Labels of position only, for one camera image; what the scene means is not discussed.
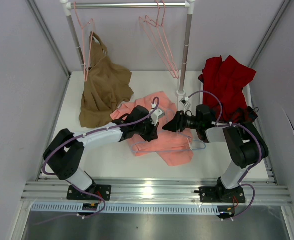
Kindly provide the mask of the pink skirt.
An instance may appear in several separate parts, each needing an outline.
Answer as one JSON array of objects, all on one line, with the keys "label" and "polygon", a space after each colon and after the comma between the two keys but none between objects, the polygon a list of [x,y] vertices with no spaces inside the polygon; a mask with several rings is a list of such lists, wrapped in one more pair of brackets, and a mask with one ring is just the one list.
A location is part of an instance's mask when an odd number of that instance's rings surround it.
[{"label": "pink skirt", "polygon": [[158,139],[147,142],[139,135],[134,135],[127,140],[131,152],[136,157],[157,153],[170,167],[190,163],[193,158],[193,152],[191,150],[193,137],[191,131],[186,129],[182,133],[178,133],[162,129],[165,124],[173,119],[177,111],[175,103],[164,92],[156,92],[139,98],[134,102],[123,103],[117,110],[110,114],[110,117],[112,120],[118,119],[122,115],[130,113],[136,106],[142,106],[151,110],[152,100],[155,97],[160,99],[159,108],[164,111],[164,116],[160,118],[157,129]]}]

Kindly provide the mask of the blue wire hanger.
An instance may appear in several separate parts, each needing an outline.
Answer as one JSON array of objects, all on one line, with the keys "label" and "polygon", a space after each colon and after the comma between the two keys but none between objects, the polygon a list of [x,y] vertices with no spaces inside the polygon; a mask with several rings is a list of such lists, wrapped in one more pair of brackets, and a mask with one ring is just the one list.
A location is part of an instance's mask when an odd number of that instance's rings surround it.
[{"label": "blue wire hanger", "polygon": [[205,143],[195,139],[191,131],[186,129],[183,132],[170,132],[163,130],[162,127],[173,119],[176,111],[168,108],[165,116],[159,121],[157,129],[158,139],[150,142],[144,141],[140,136],[135,135],[127,140],[130,151],[135,155],[148,153],[179,153],[203,150]]}]

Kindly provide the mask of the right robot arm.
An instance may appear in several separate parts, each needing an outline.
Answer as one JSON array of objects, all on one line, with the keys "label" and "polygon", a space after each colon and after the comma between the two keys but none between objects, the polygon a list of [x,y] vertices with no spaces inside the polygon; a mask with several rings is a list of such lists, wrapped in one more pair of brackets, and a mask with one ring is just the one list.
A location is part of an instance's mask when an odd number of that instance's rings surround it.
[{"label": "right robot arm", "polygon": [[195,115],[177,111],[163,130],[177,133],[191,129],[204,143],[226,143],[231,157],[226,172],[217,179],[214,187],[200,187],[197,193],[202,203],[230,203],[233,199],[243,203],[240,183],[250,169],[268,156],[268,147],[250,121],[215,125],[213,120],[213,111],[201,104],[196,107]]}]

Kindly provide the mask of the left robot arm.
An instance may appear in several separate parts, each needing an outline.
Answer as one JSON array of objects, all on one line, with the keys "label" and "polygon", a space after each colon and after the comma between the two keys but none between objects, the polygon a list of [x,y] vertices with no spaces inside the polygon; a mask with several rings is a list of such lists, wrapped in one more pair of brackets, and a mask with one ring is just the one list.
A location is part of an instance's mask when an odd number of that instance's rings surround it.
[{"label": "left robot arm", "polygon": [[103,127],[76,133],[65,128],[58,132],[43,153],[44,165],[49,166],[59,180],[71,184],[82,199],[90,200],[95,195],[96,184],[79,167],[85,149],[119,143],[135,135],[147,142],[156,140],[159,118],[163,114],[155,104],[150,111],[138,105]]}]

